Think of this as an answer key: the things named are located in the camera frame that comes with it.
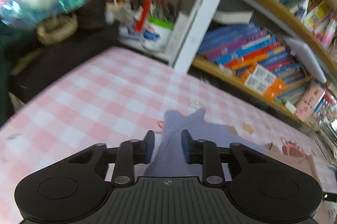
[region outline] lavender fabric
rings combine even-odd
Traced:
[[[242,143],[260,153],[265,149],[241,137],[230,134],[227,125],[207,123],[203,120],[205,109],[199,109],[185,117],[176,111],[167,111],[164,116],[163,139],[158,152],[145,176],[196,176],[201,178],[202,166],[187,164],[181,146],[181,132],[187,129],[193,139],[206,139],[215,142],[219,147],[229,147],[231,143]],[[227,164],[222,165],[226,180],[231,180]]]

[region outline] table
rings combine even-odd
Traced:
[[[0,223],[22,220],[14,201],[18,182],[41,168],[95,143],[116,147],[157,132],[167,110],[188,115],[206,108],[208,122],[232,125],[258,144],[281,138],[314,156],[325,191],[337,193],[314,142],[294,128],[228,93],[125,49],[112,48],[48,87],[0,131]]]

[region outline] bookshelf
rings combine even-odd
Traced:
[[[311,128],[311,126],[307,123],[302,122],[301,120],[299,120],[299,118],[296,117],[296,115],[293,115],[287,108],[285,108],[284,105],[273,101],[273,100],[269,100],[267,98],[265,98],[264,96],[260,95],[259,93],[255,92],[254,90],[248,88],[247,86],[243,85],[243,83],[240,81],[240,79],[236,76],[231,76],[228,75],[226,73],[224,73],[223,71],[221,71],[218,66],[214,63],[210,63],[209,61],[207,61],[206,59],[196,56],[193,60],[192,65],[202,71],[205,71],[207,73],[209,73],[210,75],[213,75],[214,77],[223,80],[233,86],[235,86],[236,88],[240,89],[241,91],[248,93],[249,95],[254,96],[255,98],[257,98],[258,100],[266,103],[267,105],[271,106],[272,108],[274,108],[275,110],[281,112],[282,114],[286,115],[287,117],[293,119],[294,121],[296,121],[297,123],[303,125],[306,128]]]
[[[282,23],[284,23],[293,33],[305,41],[311,50],[320,59],[323,66],[330,72],[330,76],[337,78],[337,63],[332,60],[327,50],[297,19],[284,7],[275,0],[253,0],[260,6],[272,13]]]

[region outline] wicker basket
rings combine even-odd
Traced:
[[[38,40],[44,45],[54,45],[72,36],[77,30],[77,18],[59,15],[42,22],[36,30]]]

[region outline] white shelf frame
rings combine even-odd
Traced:
[[[219,3],[220,0],[203,0],[201,2],[197,15],[186,36],[186,40],[173,65],[176,71],[180,73],[188,72]]]

